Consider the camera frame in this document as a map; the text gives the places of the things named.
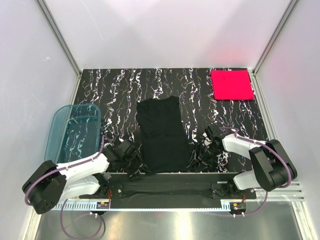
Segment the black t shirt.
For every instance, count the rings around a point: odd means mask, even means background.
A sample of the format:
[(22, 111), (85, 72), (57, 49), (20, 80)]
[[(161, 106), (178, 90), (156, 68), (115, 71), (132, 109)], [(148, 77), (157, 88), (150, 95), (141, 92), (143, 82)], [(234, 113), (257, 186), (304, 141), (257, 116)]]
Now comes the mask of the black t shirt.
[(180, 99), (149, 98), (138, 102), (136, 111), (141, 156), (150, 173), (186, 172), (191, 150), (181, 120)]

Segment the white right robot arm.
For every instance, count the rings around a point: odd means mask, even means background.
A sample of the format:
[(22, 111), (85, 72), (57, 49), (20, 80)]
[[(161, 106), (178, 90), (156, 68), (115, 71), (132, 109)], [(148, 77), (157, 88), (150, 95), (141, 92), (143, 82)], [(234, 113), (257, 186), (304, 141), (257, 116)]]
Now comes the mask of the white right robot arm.
[(297, 169), (277, 139), (256, 140), (238, 132), (237, 128), (210, 125), (192, 151), (188, 167), (193, 167), (197, 173), (213, 168), (218, 156), (226, 152), (251, 161), (250, 171), (239, 172), (226, 183), (211, 185), (214, 199), (240, 199), (255, 188), (268, 193), (288, 187), (297, 178)]

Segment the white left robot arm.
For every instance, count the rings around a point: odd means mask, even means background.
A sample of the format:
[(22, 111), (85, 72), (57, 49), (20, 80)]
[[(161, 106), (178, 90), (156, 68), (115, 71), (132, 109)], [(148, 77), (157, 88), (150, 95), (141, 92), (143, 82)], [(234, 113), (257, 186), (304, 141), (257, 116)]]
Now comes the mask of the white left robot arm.
[(102, 145), (98, 152), (72, 162), (55, 164), (48, 160), (22, 186), (24, 202), (42, 215), (71, 198), (109, 198), (110, 174), (120, 170), (130, 178), (140, 178), (141, 171), (150, 172), (138, 148), (129, 140), (119, 145)]

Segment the blue transparent plastic bin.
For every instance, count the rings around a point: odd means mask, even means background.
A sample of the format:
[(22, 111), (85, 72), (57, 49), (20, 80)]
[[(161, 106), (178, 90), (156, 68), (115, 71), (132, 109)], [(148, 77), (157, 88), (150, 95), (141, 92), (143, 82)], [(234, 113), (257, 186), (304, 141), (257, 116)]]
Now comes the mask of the blue transparent plastic bin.
[(101, 110), (93, 103), (61, 107), (52, 119), (44, 160), (63, 164), (97, 153), (101, 121)]

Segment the folded red t shirt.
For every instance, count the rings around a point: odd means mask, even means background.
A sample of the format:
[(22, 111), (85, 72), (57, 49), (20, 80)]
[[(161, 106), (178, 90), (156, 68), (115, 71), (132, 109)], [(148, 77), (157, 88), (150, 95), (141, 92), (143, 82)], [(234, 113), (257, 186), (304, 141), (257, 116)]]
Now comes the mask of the folded red t shirt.
[(212, 70), (212, 91), (218, 101), (251, 101), (254, 93), (247, 70)]

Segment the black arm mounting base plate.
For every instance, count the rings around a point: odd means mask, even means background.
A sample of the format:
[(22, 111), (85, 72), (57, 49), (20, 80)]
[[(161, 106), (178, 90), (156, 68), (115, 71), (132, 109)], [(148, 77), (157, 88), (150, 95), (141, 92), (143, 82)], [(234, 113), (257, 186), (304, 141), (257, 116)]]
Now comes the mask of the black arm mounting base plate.
[(81, 195), (81, 199), (105, 199), (108, 193), (113, 199), (140, 196), (196, 196), (214, 200), (256, 199), (253, 187), (237, 190), (232, 184), (234, 173), (158, 173), (129, 177), (125, 173), (111, 173), (106, 180), (101, 174), (102, 190)]

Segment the aluminium frame rail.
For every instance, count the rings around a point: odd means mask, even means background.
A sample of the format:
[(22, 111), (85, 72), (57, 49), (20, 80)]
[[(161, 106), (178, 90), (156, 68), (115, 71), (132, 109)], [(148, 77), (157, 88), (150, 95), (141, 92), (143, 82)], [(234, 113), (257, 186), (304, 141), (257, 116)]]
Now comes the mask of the aluminium frame rail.
[(201, 196), (214, 200), (245, 199), (254, 200), (263, 195), (257, 187), (236, 190), (230, 182), (103, 182), (93, 193), (84, 189), (84, 185), (71, 185), (61, 192), (60, 201), (79, 197), (81, 199), (104, 199), (111, 194), (114, 199), (125, 199), (132, 196)]

